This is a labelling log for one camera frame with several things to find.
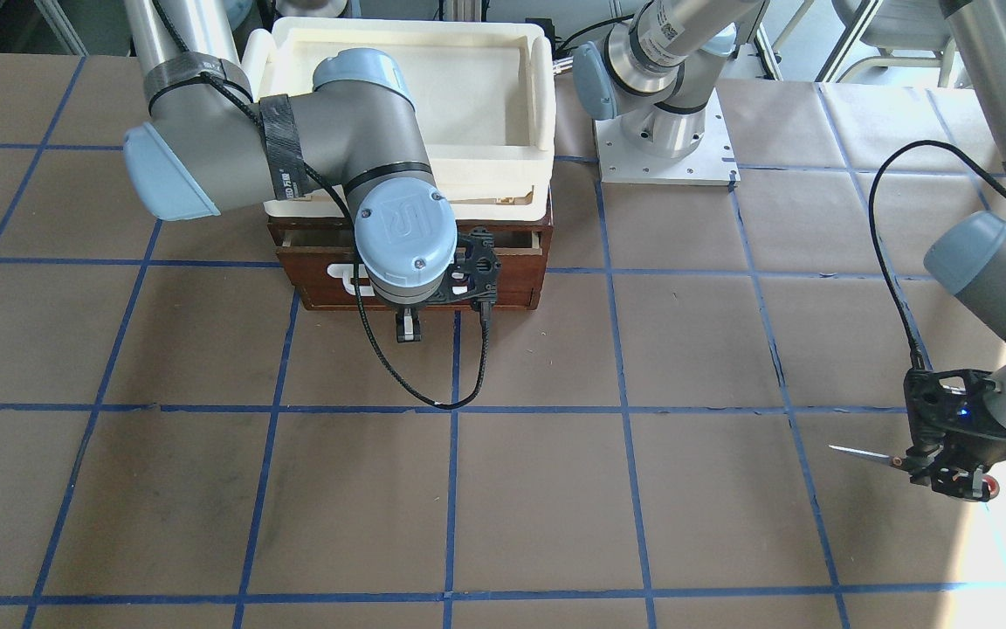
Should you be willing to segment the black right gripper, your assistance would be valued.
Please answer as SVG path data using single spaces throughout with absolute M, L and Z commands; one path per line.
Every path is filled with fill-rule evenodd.
M 396 314 L 396 342 L 421 342 L 422 322 L 420 315 L 429 307 L 428 303 L 392 304 Z

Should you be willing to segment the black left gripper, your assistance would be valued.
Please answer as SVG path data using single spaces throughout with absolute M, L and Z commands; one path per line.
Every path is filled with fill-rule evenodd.
M 990 385 L 987 371 L 963 368 L 941 373 L 910 368 L 903 379 L 912 445 L 903 457 L 910 482 L 947 497 L 987 502 L 997 497 L 990 465 L 970 447 L 985 433 L 977 425 L 979 397 Z

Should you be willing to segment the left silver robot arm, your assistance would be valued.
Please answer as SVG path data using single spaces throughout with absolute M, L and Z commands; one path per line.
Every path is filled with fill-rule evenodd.
M 737 44 L 737 24 L 753 8 L 752 1 L 648 1 L 630 19 L 611 20 L 603 41 L 584 41 L 569 55 L 576 95 L 590 118 L 634 120 L 643 151 L 662 159 L 687 155 L 674 127 L 703 110 L 723 59 Z M 1006 176 L 1006 1 L 938 1 L 935 10 L 975 80 Z M 899 457 L 859 450 L 855 457 L 897 468 L 935 493 L 986 502 L 999 493 L 991 468 L 1006 461 L 1006 363 L 993 371 L 933 370 L 878 231 L 879 187 L 895 161 L 919 149 L 953 155 L 1006 200 L 1006 183 L 945 141 L 910 142 L 874 172 L 869 232 L 905 328 L 910 366 L 903 389 L 912 443 Z M 925 267 L 1006 345 L 1005 218 L 991 210 L 968 216 L 935 240 Z

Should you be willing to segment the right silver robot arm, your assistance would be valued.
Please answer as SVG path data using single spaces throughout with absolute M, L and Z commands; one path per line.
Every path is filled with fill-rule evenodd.
M 162 220 L 211 218 L 324 190 L 353 227 L 376 297 L 451 301 L 458 227 L 437 190 L 414 102 L 388 53 L 351 48 L 307 94 L 257 97 L 219 1 L 127 1 L 150 119 L 123 155 Z

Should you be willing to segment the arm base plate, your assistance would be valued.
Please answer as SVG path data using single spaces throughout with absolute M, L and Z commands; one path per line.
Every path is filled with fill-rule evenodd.
M 716 91 L 695 113 L 651 105 L 592 124 L 607 183 L 730 186 L 741 180 Z

